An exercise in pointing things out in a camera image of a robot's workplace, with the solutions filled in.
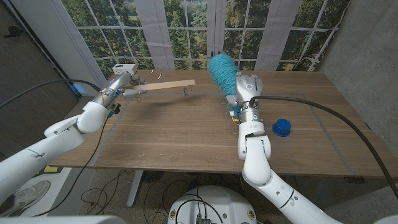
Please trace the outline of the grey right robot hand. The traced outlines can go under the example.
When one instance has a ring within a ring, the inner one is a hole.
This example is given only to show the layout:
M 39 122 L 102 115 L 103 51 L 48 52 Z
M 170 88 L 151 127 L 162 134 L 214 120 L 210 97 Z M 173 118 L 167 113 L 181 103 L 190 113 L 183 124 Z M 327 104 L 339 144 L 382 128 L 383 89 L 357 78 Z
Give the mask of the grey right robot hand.
M 235 76 L 235 93 L 226 95 L 227 102 L 233 106 L 242 106 L 263 92 L 262 80 L 256 75 L 243 75 L 237 72 Z

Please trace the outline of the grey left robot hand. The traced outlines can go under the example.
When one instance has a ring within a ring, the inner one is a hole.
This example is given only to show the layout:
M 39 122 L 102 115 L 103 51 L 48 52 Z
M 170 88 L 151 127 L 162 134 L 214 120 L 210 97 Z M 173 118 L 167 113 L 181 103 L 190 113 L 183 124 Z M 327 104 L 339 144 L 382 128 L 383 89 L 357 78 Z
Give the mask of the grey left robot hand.
M 122 94 L 125 98 L 132 98 L 133 96 L 142 95 L 147 93 L 146 90 L 139 88 L 135 89 L 124 89 L 124 86 L 128 84 L 145 84 L 145 80 L 140 76 L 133 75 L 130 73 L 122 73 L 117 75 L 116 78 L 112 79 L 104 89 L 102 89 L 99 94 L 104 99 L 114 99 L 117 98 L 120 94 Z

